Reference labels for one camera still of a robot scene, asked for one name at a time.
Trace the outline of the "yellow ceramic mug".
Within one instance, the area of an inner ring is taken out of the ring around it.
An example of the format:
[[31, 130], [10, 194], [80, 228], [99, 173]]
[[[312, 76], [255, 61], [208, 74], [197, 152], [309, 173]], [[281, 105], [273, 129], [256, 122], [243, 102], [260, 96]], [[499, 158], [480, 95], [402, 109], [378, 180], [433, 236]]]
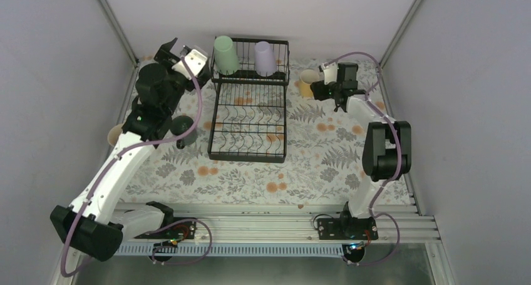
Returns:
[[311, 84], [320, 80], [320, 75], [314, 70], [304, 70], [299, 75], [298, 88], [303, 98], [314, 98]]

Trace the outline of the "dark green ceramic mug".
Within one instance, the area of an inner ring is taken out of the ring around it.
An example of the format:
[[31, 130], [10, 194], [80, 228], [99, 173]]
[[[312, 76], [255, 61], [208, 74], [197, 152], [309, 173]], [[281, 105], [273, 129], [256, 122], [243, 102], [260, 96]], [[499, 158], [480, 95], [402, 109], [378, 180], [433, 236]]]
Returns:
[[[179, 136], [185, 133], [187, 130], [189, 130], [192, 124], [193, 124], [193, 119], [191, 117], [188, 117], [186, 115], [180, 115], [172, 120], [170, 131], [173, 135]], [[194, 129], [187, 136], [181, 138], [180, 140], [177, 140], [176, 147], [179, 150], [184, 149], [185, 147], [194, 144], [196, 140], [197, 140], [197, 131], [196, 129]]]

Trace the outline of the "beige floral ceramic mug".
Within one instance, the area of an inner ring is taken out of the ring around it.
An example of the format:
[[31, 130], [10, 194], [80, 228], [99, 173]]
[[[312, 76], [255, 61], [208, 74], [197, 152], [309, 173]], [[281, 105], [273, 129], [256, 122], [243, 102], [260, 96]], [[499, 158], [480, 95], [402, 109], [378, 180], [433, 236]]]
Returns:
[[118, 141], [119, 136], [123, 133], [123, 123], [115, 125], [107, 134], [107, 142], [111, 147], [114, 147]]

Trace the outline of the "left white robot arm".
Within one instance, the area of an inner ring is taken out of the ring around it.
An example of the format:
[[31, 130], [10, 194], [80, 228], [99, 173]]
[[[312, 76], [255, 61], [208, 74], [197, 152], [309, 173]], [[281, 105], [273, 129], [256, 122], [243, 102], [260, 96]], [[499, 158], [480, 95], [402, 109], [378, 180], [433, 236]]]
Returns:
[[173, 41], [161, 45], [153, 62], [138, 72], [131, 112], [93, 180], [70, 205], [52, 210], [51, 222], [66, 248], [107, 261], [125, 241], [150, 232], [165, 238], [173, 232], [173, 211], [158, 202], [115, 214], [122, 193], [142, 163], [160, 144], [183, 140], [198, 124], [194, 119], [182, 134], [167, 136], [181, 98], [188, 91], [199, 92], [210, 78], [207, 52], [184, 46], [173, 54], [173, 46]]

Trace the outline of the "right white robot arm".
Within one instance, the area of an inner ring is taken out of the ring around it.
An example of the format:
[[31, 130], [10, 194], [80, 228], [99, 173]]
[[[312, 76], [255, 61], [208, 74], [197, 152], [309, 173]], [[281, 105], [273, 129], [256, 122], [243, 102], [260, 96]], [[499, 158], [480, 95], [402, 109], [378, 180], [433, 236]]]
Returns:
[[319, 67], [324, 79], [311, 83], [316, 100], [334, 101], [335, 110], [352, 114], [366, 131], [362, 167], [366, 179], [346, 203], [346, 213], [339, 231], [346, 239], [355, 239], [363, 231], [361, 219], [374, 215], [374, 206], [387, 185], [407, 174], [411, 168], [411, 125], [384, 113], [371, 101], [370, 93], [358, 86], [358, 65], [323, 63]]

